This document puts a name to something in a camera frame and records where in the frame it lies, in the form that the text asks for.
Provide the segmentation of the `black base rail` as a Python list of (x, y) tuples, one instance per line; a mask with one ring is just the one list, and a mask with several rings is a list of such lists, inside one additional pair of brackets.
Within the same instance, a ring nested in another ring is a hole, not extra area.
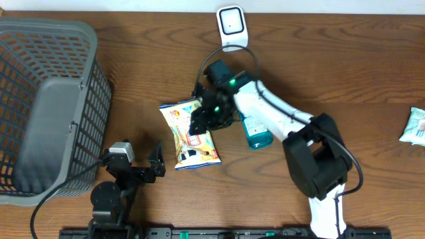
[(257, 238), (316, 238), (308, 228), (283, 228), (280, 230), (249, 230), (249, 229), (171, 229), (148, 228), (130, 234), (124, 230), (61, 230), (60, 239), (87, 238), (135, 238), (135, 239), (257, 239)]

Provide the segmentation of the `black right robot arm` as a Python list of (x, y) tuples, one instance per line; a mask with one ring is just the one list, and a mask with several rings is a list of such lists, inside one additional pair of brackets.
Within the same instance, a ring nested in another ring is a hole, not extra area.
[(234, 122), (235, 113), (252, 116), (281, 141), (290, 177), (308, 198), (311, 230), (320, 238), (342, 238), (342, 198), (348, 172), (358, 165), (345, 147), (335, 121), (298, 110), (273, 95), (247, 71), (235, 74), (221, 60), (201, 64), (211, 88), (195, 82), (193, 96), (201, 106), (191, 114), (189, 133), (201, 135)]

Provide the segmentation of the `white barcode scanner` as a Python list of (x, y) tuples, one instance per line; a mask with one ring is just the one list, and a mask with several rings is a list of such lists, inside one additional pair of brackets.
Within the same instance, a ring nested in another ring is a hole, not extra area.
[(243, 9), (238, 5), (222, 7), (216, 12), (218, 30), (224, 52), (248, 46), (248, 29)]

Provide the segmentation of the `grey plastic shopping basket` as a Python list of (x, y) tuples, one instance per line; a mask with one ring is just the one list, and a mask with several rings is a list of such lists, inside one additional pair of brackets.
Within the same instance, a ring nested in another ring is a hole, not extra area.
[(89, 191), (112, 99), (89, 25), (1, 19), (1, 203)]

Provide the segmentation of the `teal mouthwash bottle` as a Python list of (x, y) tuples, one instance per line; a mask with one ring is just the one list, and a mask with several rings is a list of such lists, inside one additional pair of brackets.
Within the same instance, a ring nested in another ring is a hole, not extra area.
[(239, 113), (242, 122), (247, 143), (250, 149), (257, 150), (270, 146), (273, 141), (273, 135), (266, 126), (252, 116), (246, 116)]

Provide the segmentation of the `yellow red snack bag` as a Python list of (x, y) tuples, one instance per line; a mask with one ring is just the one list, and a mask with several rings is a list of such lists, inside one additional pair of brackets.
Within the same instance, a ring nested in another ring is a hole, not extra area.
[(173, 132), (177, 157), (175, 170), (196, 169), (222, 163), (209, 131), (200, 135), (189, 133), (191, 113), (200, 106), (200, 101), (191, 99), (159, 107)]

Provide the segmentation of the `light teal wipes packet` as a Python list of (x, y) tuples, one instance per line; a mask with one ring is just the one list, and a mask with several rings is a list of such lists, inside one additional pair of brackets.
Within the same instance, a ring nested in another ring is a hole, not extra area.
[(424, 146), (424, 117), (424, 110), (412, 107), (410, 117), (399, 141)]

